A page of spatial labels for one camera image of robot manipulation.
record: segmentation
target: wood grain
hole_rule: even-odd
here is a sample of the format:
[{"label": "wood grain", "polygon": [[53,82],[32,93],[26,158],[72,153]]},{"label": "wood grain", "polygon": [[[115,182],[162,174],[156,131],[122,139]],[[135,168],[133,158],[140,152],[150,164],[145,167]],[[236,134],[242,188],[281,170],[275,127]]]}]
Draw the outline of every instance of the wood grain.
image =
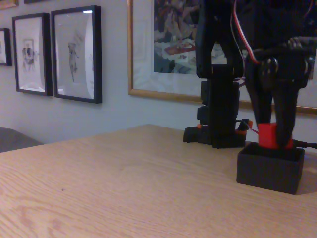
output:
[{"label": "wood grain", "polygon": [[0,154],[1,238],[312,238],[317,156],[298,195],[237,184],[240,149],[143,126]]}]

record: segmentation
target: framed picture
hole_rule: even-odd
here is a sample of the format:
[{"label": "framed picture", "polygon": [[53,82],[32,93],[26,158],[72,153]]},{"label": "framed picture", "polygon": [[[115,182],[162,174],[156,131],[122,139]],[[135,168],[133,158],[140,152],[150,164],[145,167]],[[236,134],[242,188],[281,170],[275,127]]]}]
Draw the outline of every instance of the framed picture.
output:
[{"label": "framed picture", "polygon": [[16,90],[53,95],[50,15],[12,18]]},{"label": "framed picture", "polygon": [[19,0],[0,0],[0,10],[18,6]]},{"label": "framed picture", "polygon": [[55,97],[102,103],[101,8],[52,12]]},{"label": "framed picture", "polygon": [[0,29],[0,66],[12,66],[10,30]]},{"label": "framed picture", "polygon": [[[201,103],[204,80],[196,75],[195,53],[199,2],[127,0],[129,95]],[[219,44],[211,57],[213,64],[227,64]],[[317,114],[317,101],[309,96],[312,91],[317,95],[314,81],[300,92],[300,113]],[[251,108],[245,87],[240,90],[240,107]]]}]

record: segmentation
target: white wall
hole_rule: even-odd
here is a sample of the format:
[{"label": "white wall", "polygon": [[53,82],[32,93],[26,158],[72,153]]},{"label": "white wall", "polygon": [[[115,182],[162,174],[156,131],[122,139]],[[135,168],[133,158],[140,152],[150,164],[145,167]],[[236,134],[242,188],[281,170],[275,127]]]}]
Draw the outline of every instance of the white wall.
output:
[{"label": "white wall", "polygon": [[[26,95],[15,90],[14,67],[0,67],[0,126],[10,127],[42,142],[55,142],[154,124],[184,129],[197,125],[199,105],[131,97],[127,94],[126,0],[50,0],[0,11],[0,28],[12,29],[11,17],[53,10],[102,7],[103,94],[101,105],[54,97]],[[241,110],[239,118],[254,120]],[[294,137],[317,142],[317,116],[298,116]],[[248,139],[256,141],[253,133]]]}]

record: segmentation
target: red block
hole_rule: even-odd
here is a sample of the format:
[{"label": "red block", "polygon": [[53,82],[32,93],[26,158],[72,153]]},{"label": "red block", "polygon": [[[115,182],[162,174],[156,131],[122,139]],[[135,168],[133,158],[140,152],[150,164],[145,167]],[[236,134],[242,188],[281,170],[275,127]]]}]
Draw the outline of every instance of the red block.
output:
[{"label": "red block", "polygon": [[[259,124],[259,146],[269,149],[280,149],[276,142],[276,123]],[[293,148],[293,139],[289,141],[286,149]]]}]

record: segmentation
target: cable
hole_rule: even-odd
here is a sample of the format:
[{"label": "cable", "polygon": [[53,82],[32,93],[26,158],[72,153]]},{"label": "cable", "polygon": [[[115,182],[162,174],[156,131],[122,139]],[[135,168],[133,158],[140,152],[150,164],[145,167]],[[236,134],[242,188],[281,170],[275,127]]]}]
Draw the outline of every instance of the cable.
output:
[{"label": "cable", "polygon": [[230,18],[230,28],[231,28],[231,33],[232,33],[232,36],[233,36],[233,39],[234,39],[234,42],[236,43],[237,47],[238,47],[238,50],[239,50],[239,53],[240,53],[240,56],[242,58],[242,61],[243,61],[243,76],[245,76],[245,73],[246,73],[246,62],[245,62],[245,59],[244,59],[244,56],[242,54],[242,51],[240,50],[240,47],[239,47],[239,44],[237,42],[237,39],[234,35],[234,32],[233,32],[233,27],[232,27],[232,14],[231,14],[231,18]]},{"label": "cable", "polygon": [[252,62],[254,64],[260,64],[260,62],[257,61],[256,57],[254,56],[253,50],[252,50],[251,46],[249,45],[245,35],[243,34],[243,31],[242,31],[242,28],[240,26],[240,22],[239,22],[239,19],[238,19],[238,16],[237,16],[236,8],[237,8],[237,0],[234,0],[234,4],[233,4],[233,18],[234,18],[234,21],[236,23],[236,27],[237,27],[238,33],[239,33],[243,43],[245,44],[245,46],[247,48],[247,51],[248,51],[248,53],[250,55],[250,58],[251,58]]},{"label": "cable", "polygon": [[244,125],[246,125],[251,131],[255,132],[256,134],[259,134],[257,130],[252,129],[245,121],[242,120],[236,120],[236,123],[242,122]]},{"label": "cable", "polygon": [[312,10],[312,8],[313,8],[313,5],[314,5],[314,1],[315,1],[315,0],[311,0],[311,4],[310,4],[310,6],[309,6],[309,8],[308,8],[308,11],[306,12],[304,18],[306,18],[306,17],[308,16],[308,14],[311,12],[311,10]]},{"label": "cable", "polygon": [[299,141],[299,140],[293,140],[294,146],[296,148],[314,148],[317,149],[317,143],[307,143],[307,142],[303,142],[303,141]]}]

